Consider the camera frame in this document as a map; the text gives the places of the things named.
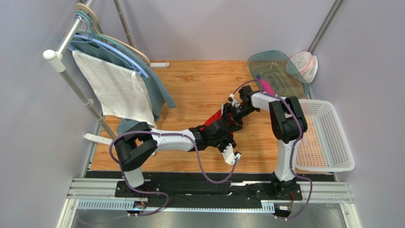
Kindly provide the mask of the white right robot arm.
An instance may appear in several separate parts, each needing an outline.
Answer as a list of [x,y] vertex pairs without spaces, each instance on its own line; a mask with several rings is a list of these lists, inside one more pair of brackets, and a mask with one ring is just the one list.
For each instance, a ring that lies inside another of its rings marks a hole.
[[221,105],[221,118],[230,123],[230,131],[241,129],[243,118],[261,110],[270,114],[271,128],[278,140],[278,160],[273,173],[275,192],[292,191],[297,186],[295,173],[296,153],[308,124],[299,99],[295,96],[279,97],[266,92],[252,91],[250,86],[239,90],[241,102],[230,95],[228,102]]

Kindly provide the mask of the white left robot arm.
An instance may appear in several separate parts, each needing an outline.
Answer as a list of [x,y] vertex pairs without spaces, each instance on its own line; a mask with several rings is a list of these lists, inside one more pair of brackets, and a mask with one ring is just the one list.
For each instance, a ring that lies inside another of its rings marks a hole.
[[146,122],[139,122],[110,143],[109,153],[116,152],[112,159],[119,165],[129,186],[137,188],[144,184],[141,167],[153,153],[181,150],[199,154],[208,147],[217,148],[224,161],[234,168],[241,159],[241,154],[234,150],[233,134],[220,120],[182,131],[158,130]]

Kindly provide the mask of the red paper napkin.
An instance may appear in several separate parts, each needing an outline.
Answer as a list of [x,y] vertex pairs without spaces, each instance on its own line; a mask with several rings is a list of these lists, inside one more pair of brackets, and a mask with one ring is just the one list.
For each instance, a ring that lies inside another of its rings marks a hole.
[[213,115],[202,125],[202,127],[200,127],[200,130],[202,130],[203,128],[209,126],[209,125],[212,124],[214,121],[221,120],[221,114],[222,114],[222,111],[221,111],[221,109],[220,109],[220,110],[218,110],[215,114],[213,114]]

